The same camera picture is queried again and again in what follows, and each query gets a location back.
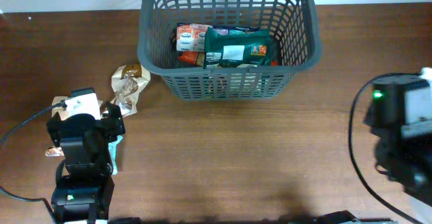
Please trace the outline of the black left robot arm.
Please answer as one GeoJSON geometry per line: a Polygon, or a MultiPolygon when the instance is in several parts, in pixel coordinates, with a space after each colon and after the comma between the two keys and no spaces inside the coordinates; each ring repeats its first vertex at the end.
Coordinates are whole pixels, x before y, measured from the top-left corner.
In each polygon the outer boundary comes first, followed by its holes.
{"type": "Polygon", "coordinates": [[[109,143],[126,133],[120,107],[106,102],[102,119],[81,113],[65,120],[56,113],[47,130],[64,160],[56,170],[56,187],[51,197],[59,223],[97,223],[109,219],[115,184],[109,143]]]}

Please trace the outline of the orange tan cracker package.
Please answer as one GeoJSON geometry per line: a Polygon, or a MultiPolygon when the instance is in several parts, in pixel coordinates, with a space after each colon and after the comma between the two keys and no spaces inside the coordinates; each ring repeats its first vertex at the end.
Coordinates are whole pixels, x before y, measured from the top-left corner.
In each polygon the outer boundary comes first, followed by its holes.
{"type": "MultiPolygon", "coordinates": [[[[205,64],[205,54],[203,52],[195,52],[195,51],[185,51],[179,52],[178,56],[178,65],[179,67],[204,67],[205,64]]],[[[208,65],[207,68],[248,68],[248,67],[257,67],[254,64],[247,63],[215,63],[208,65]]],[[[241,74],[233,74],[230,79],[230,89],[231,93],[237,93],[241,87],[241,74]]],[[[253,74],[246,74],[243,89],[246,92],[250,92],[255,86],[255,80],[257,77],[253,74]]],[[[213,78],[209,77],[206,79],[206,84],[208,86],[209,92],[213,92],[216,88],[218,92],[222,92],[223,90],[228,89],[228,80],[225,76],[218,76],[216,79],[216,83],[213,82],[213,78]]]]}

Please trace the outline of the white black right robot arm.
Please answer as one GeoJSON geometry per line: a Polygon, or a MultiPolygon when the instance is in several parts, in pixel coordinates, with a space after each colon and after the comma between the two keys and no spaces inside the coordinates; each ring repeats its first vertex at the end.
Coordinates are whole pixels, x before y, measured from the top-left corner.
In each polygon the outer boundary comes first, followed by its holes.
{"type": "Polygon", "coordinates": [[[347,126],[352,168],[364,190],[382,206],[410,223],[431,222],[431,68],[419,73],[390,73],[365,82],[352,99],[347,126]],[[377,137],[374,170],[399,184],[409,197],[413,214],[386,200],[360,169],[354,147],[354,120],[365,91],[371,100],[363,123],[377,137]]]}

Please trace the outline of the green white snack bag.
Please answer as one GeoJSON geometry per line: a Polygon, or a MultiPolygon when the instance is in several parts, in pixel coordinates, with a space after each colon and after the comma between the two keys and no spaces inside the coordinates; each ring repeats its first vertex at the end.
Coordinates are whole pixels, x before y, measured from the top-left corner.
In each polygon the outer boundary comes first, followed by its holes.
{"type": "Polygon", "coordinates": [[[205,34],[203,67],[258,67],[269,65],[273,37],[268,30],[221,35],[210,28],[205,34]]]}

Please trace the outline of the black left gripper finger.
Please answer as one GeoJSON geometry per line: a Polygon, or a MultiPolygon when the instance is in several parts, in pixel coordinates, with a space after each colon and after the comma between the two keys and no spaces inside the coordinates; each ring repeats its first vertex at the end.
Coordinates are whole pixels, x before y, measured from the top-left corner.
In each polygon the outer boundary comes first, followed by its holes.
{"type": "Polygon", "coordinates": [[[47,122],[47,131],[53,141],[54,146],[60,146],[60,128],[62,120],[59,113],[54,114],[52,118],[47,122]]]}
{"type": "Polygon", "coordinates": [[[126,133],[121,109],[118,105],[107,102],[108,129],[110,136],[118,136],[126,133]]]}

